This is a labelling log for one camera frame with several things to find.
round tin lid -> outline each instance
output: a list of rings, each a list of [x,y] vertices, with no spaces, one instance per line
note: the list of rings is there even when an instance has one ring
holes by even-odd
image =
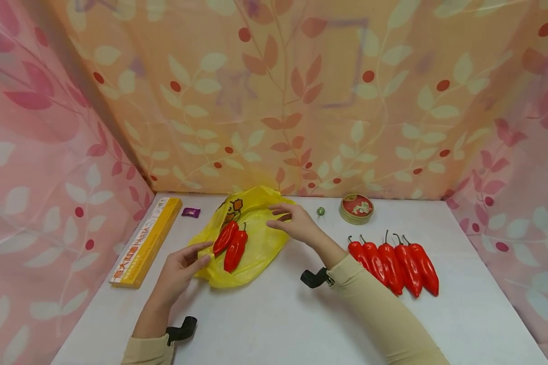
[[[373,204],[369,199],[359,194],[349,194],[341,201],[341,206],[350,215],[365,218],[373,213]]]

purple candy wrapper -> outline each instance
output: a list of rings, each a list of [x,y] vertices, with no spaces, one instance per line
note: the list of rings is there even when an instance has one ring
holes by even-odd
[[[199,218],[200,213],[201,213],[200,209],[185,208],[185,209],[183,209],[183,213],[181,215],[192,216],[193,218]]]

orange floral fabric backdrop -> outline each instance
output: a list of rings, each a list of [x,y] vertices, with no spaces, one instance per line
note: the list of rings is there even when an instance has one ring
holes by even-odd
[[[440,199],[548,33],[548,0],[48,2],[156,191]]]

white table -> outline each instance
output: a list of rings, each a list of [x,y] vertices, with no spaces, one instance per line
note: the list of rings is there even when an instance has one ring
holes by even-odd
[[[112,288],[106,280],[52,364],[119,364],[166,255],[185,246],[224,199],[159,194],[156,200],[167,195],[180,197],[184,207],[201,208],[200,217],[177,217],[140,289]],[[343,247],[348,235],[381,243],[386,229],[425,247],[440,277],[440,296],[424,291],[418,300],[407,292],[400,298],[451,364],[548,364],[442,201],[375,200],[371,222],[352,226],[339,216],[339,199],[294,200]],[[319,206],[327,211],[322,217],[316,216]],[[305,269],[320,268],[311,249],[291,240],[245,287],[216,290],[195,279],[173,311],[176,326],[187,315],[198,319],[194,337],[178,345],[175,364],[384,364],[326,284],[310,289],[300,281]]]

beige sleeve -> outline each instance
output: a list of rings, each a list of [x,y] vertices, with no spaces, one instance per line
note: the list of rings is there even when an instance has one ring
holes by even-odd
[[[388,364],[449,364],[419,320],[351,255],[327,274],[335,281],[332,289],[362,320]]]
[[[170,365],[175,343],[167,346],[168,334],[161,338],[130,338],[121,365]]]

